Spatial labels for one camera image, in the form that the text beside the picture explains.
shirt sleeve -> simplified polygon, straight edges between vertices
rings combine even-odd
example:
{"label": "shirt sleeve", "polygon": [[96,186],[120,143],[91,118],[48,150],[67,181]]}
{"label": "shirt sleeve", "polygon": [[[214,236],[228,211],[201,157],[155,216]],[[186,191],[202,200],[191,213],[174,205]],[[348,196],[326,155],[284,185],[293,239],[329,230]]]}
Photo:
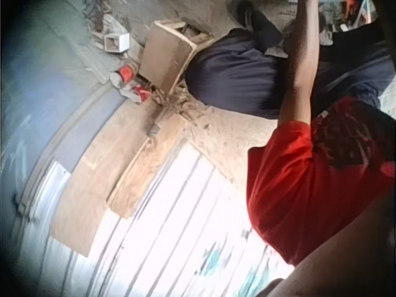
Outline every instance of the shirt sleeve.
{"label": "shirt sleeve", "polygon": [[291,121],[248,151],[247,210],[253,228],[287,263],[304,229],[314,170],[311,127]]}

plywood board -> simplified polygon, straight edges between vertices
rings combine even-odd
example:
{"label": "plywood board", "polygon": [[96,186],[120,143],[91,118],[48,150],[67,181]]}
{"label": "plywood board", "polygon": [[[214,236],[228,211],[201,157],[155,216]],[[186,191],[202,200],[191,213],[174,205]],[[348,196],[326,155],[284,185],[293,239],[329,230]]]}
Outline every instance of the plywood board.
{"label": "plywood board", "polygon": [[110,208],[121,217],[130,217],[155,174],[183,137],[186,120],[178,114],[167,119],[158,134],[148,141],[128,166],[110,197]]}
{"label": "plywood board", "polygon": [[88,256],[117,180],[145,142],[157,105],[125,101],[77,164],[51,225],[51,236]]}

forearm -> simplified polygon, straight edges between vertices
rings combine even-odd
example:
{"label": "forearm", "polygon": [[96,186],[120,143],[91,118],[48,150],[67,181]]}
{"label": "forearm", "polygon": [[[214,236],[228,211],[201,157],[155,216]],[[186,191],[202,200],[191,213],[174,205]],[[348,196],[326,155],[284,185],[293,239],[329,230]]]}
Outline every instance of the forearm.
{"label": "forearm", "polygon": [[318,0],[299,0],[278,126],[292,120],[311,123],[311,93],[319,60],[318,13]]}

red shirt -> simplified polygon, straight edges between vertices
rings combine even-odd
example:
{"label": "red shirt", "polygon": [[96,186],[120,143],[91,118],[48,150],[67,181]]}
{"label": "red shirt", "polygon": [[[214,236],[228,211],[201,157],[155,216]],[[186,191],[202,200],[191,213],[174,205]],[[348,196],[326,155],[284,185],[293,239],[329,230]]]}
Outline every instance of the red shirt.
{"label": "red shirt", "polygon": [[299,264],[395,184],[395,121],[345,97],[311,123],[278,127],[248,152],[253,228]]}

navy blue pants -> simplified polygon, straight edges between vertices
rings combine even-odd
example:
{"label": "navy blue pants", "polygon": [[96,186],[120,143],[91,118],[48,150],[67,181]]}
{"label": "navy blue pants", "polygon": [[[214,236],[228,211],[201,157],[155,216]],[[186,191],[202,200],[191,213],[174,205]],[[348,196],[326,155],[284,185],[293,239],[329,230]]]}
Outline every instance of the navy blue pants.
{"label": "navy blue pants", "polygon": [[[232,29],[198,53],[184,75],[189,92],[207,105],[276,119],[287,59],[264,54],[258,42],[264,33]],[[312,116],[345,95],[379,108],[378,97],[395,76],[379,22],[334,33],[333,40],[334,45],[321,46]]]}

